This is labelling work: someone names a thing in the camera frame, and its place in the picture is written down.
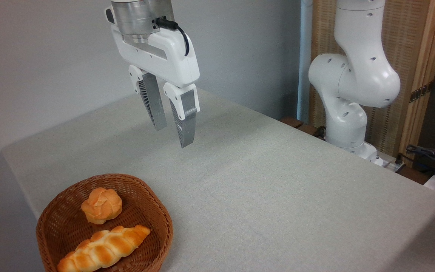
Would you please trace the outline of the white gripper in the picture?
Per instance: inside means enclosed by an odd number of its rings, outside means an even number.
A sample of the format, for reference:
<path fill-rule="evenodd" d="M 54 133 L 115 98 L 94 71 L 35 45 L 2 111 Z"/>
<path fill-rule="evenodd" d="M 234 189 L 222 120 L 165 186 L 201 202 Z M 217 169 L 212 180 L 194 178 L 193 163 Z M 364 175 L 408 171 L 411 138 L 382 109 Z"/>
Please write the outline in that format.
<path fill-rule="evenodd" d="M 147 43 L 128 43 L 116 26 L 111 26 L 121 57 L 131 65 L 128 73 L 137 94 L 143 100 L 147 114 L 157 131 L 167 126 L 157 77 L 166 83 L 164 93 L 168 97 L 174 116 L 181 148 L 192 144 L 196 131 L 196 115 L 200 112 L 197 87 L 200 70 L 195 51 L 188 38 L 189 52 L 179 31 L 161 29 L 147 38 Z"/>

